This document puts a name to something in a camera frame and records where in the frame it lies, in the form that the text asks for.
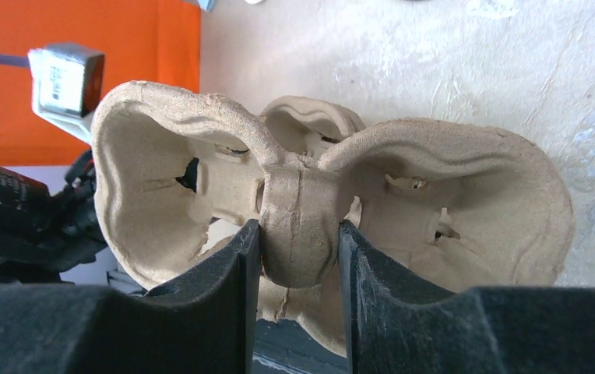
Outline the brown pulp cup carrier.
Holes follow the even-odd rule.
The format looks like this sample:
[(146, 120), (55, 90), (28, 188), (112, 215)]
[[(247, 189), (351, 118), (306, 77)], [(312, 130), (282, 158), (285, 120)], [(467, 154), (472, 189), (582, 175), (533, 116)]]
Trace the brown pulp cup carrier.
[(336, 262), (351, 221), (378, 250), (449, 291), (550, 286), (575, 233), (548, 155), (505, 129), (431, 118), (366, 125), (285, 96), (255, 115), (219, 94), (123, 83), (91, 125), (97, 219), (145, 289), (213, 254), (212, 219), (261, 227), (257, 316), (297, 322), (344, 355)]

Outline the orange paper bag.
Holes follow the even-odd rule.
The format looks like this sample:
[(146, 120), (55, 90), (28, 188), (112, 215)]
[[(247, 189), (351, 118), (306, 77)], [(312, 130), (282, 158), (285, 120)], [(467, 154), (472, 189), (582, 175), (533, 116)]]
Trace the orange paper bag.
[[(199, 88), (200, 11), (182, 1), (0, 1), (0, 53), (73, 42), (105, 54), (104, 90), (130, 80)], [(32, 111), (27, 69), (0, 65), (0, 165), (67, 165), (86, 144)]]

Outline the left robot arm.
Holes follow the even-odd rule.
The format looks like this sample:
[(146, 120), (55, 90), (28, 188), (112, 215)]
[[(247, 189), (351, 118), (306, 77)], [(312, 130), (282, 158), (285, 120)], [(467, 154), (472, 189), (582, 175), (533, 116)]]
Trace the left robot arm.
[(43, 182), (0, 167), (0, 283), (58, 283), (61, 273), (94, 262), (105, 248), (91, 150), (64, 180), (52, 195)]

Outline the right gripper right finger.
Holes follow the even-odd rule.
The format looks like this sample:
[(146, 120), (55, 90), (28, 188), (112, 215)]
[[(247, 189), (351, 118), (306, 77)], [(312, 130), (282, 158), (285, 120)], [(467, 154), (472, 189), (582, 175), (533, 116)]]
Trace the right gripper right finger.
[(454, 293), (340, 226), (351, 373), (595, 373), (595, 288)]

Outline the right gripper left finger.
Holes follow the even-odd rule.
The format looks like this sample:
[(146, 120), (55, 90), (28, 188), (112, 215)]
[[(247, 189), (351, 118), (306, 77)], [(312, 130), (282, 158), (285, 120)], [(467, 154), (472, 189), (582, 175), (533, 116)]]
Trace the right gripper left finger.
[(260, 227), (142, 297), (113, 288), (0, 285), (0, 373), (248, 373)]

